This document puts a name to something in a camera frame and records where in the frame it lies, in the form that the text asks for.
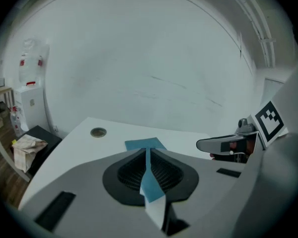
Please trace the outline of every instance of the blue tape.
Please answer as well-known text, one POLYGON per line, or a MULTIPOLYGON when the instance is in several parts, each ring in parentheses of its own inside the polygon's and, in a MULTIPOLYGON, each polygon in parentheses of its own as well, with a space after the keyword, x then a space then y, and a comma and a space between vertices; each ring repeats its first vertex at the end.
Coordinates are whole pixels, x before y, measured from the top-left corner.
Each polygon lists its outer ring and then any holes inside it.
POLYGON ((146 172, 140 186, 149 203, 164 196, 164 192, 151 171, 150 148, 146 148, 146 172))
POLYGON ((150 162, 150 148, 159 148, 166 150, 164 145, 156 137, 125 141, 125 145, 128 151, 140 148, 146 149, 146 172, 141 180, 140 186, 148 202, 151 203, 164 196, 163 190, 161 189, 158 181, 151 171, 150 162))
POLYGON ((164 145, 156 137, 125 141, 125 145, 126 145, 127 151, 140 149, 140 148, 158 148, 158 149, 166 150, 164 145))

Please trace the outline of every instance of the white wall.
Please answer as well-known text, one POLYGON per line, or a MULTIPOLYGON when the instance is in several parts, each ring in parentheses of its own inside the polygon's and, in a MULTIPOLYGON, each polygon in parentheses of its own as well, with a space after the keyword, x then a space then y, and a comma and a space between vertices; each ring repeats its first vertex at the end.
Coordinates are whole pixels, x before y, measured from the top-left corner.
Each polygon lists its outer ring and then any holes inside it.
POLYGON ((256 73, 256 81, 254 84, 254 96, 253 96, 253 108, 254 111, 260 108, 265 78, 273 79, 282 83, 285 83, 292 72, 294 71, 294 67, 288 68, 260 68, 257 69, 256 73))
POLYGON ((250 113, 238 46, 187 0, 53 1, 14 26, 3 65, 15 88, 29 37, 50 46, 46 106, 60 136, 87 116, 213 136, 250 113))

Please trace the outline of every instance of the white table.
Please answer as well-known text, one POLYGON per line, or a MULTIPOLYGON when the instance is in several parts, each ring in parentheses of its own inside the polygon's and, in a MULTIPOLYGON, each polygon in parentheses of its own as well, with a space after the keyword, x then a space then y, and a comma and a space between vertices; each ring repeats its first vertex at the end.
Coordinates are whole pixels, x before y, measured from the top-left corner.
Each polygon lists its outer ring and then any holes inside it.
POLYGON ((87 118, 78 125, 50 154, 38 170, 20 202, 21 209, 39 190, 71 168, 85 162, 126 151, 125 141, 157 137, 167 150, 188 156, 211 159, 209 153, 196 148, 199 139, 209 138, 204 133, 157 129, 125 123, 87 118), (101 138, 90 135, 101 127, 107 134, 101 138))

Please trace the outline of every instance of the black vent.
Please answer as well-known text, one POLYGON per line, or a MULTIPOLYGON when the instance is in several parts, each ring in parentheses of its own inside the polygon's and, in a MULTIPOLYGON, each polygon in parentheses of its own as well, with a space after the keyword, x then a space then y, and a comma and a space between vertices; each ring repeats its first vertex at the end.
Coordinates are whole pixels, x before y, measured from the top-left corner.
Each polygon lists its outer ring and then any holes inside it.
POLYGON ((141 153, 118 170, 118 180, 128 188, 140 191, 140 184, 146 172, 146 152, 141 153))
POLYGON ((151 151, 151 171, 164 193, 176 187, 183 179, 183 171, 151 151))

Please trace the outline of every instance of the wooden floor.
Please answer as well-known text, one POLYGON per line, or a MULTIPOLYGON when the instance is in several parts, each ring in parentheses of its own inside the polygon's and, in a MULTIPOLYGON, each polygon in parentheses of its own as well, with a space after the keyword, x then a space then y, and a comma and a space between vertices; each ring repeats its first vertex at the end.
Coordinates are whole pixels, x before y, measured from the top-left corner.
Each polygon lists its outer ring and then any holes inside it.
MULTIPOLYGON (((0 128, 0 141, 6 152, 12 157, 10 143, 14 140, 15 133, 13 131, 9 114, 3 119, 3 127, 0 128)), ((3 201, 12 206, 18 207, 21 198, 28 187, 28 184, 22 179, 0 154, 0 195, 3 201)))

